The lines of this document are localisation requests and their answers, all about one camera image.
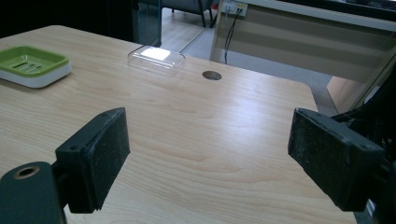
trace green soap dish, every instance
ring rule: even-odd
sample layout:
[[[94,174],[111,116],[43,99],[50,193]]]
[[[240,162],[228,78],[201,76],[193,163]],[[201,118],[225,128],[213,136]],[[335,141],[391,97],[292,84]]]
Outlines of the green soap dish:
[[[0,78],[30,88],[42,88],[71,72],[71,63],[60,54],[31,46],[0,51]]]

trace light wood tabletop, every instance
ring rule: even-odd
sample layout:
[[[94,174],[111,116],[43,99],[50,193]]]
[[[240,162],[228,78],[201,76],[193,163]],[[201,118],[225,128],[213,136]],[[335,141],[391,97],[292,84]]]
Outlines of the light wood tabletop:
[[[288,155],[305,84],[188,57],[174,77],[127,63],[134,43],[62,26],[0,39],[58,52],[72,73],[29,89],[0,79],[0,175],[54,150],[97,114],[125,107],[131,154],[93,214],[68,223],[355,223]],[[218,81],[204,71],[222,75]]]

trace power socket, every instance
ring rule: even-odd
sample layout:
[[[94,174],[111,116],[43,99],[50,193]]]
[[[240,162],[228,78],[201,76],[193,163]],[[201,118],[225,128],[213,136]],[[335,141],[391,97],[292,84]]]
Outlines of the power socket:
[[[236,14],[238,9],[242,11],[239,13],[239,16],[246,16],[248,10],[247,3],[236,2],[234,0],[225,0],[222,3],[221,11],[228,14]]]

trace clear plastic container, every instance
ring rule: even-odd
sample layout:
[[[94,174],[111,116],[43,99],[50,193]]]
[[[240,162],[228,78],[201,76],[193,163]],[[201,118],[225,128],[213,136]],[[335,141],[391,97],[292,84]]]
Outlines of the clear plastic container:
[[[130,66],[167,77],[177,75],[185,60],[181,53],[151,46],[142,46],[128,54]]]

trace black cable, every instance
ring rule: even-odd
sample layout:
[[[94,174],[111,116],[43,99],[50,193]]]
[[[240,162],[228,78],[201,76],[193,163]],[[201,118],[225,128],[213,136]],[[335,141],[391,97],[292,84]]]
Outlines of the black cable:
[[[225,39],[225,46],[224,46],[224,49],[225,49],[224,62],[225,62],[225,64],[227,64],[228,48],[230,47],[231,39],[233,38],[233,28],[235,27],[236,20],[238,19],[238,16],[239,16],[239,14],[241,14],[241,12],[242,12],[242,9],[238,8],[236,11],[235,19],[233,19],[233,25],[231,26],[230,31],[227,34],[227,38]]]

